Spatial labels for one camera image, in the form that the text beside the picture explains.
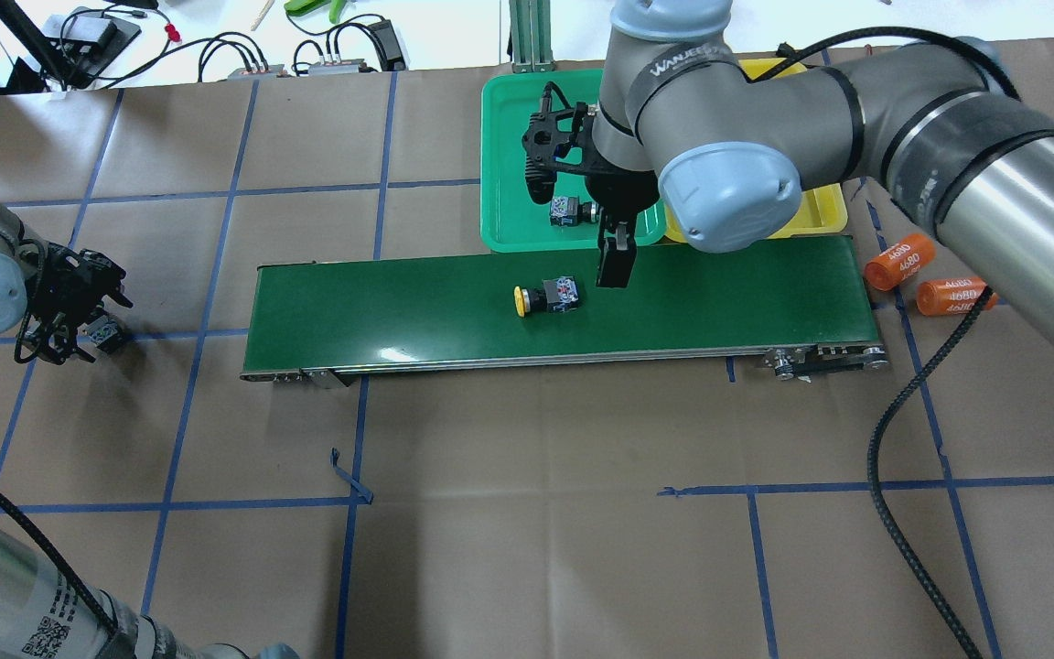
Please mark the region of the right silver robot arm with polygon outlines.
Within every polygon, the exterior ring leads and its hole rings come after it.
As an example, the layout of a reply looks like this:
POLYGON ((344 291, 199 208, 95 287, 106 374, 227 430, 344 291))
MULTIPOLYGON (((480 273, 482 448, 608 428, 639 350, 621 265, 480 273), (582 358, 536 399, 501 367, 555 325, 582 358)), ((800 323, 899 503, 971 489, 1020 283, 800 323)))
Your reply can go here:
POLYGON ((907 45, 749 78, 727 1, 618 1, 597 104, 544 93, 524 179, 557 174, 599 206, 599 286, 627 286, 637 216, 668 203, 694 249, 770 237, 804 191, 868 177, 1054 346, 1054 120, 1024 104, 991 47, 896 27, 907 45))

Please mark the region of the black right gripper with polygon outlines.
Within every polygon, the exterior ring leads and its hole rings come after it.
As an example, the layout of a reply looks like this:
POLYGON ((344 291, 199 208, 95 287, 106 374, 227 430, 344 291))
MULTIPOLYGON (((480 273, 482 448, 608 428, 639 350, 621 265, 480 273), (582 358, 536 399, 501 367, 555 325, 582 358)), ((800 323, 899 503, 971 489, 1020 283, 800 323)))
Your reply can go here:
POLYGON ((651 171, 609 161, 594 146, 598 115, 586 102, 569 102, 555 82, 541 92, 522 134, 524 185, 532 203, 551 203, 560 174, 582 177, 599 213, 597 287, 626 288, 637 257, 636 214, 660 200, 651 171))

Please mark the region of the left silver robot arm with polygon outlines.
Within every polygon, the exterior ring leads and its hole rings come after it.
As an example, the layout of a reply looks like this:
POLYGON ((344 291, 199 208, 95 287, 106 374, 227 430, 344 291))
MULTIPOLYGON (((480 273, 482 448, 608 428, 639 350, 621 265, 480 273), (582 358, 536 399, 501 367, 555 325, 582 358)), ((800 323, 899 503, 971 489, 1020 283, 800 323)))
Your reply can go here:
MULTIPOLYGON (((0 203, 0 332, 18 328, 18 363, 84 358, 80 326, 128 305, 125 271, 100 252, 48 243, 0 203)), ((228 643, 192 648, 155 618, 89 587, 45 534, 0 492, 0 510, 27 534, 0 529, 0 658, 242 658, 228 643)))

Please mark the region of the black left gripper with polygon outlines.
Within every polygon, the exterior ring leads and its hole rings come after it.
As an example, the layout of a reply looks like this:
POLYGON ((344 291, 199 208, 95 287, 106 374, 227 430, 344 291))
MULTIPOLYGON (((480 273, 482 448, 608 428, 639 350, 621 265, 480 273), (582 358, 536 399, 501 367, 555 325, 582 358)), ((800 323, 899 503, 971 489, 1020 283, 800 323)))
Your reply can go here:
POLYGON ((80 346, 80 338, 87 341, 83 327, 104 313, 116 317, 105 308, 108 298, 122 308, 133 307, 124 295, 124 268, 101 252, 74 252, 59 243, 21 243, 18 260, 24 267, 27 291, 24 318, 18 326, 18 362, 96 362, 80 346))

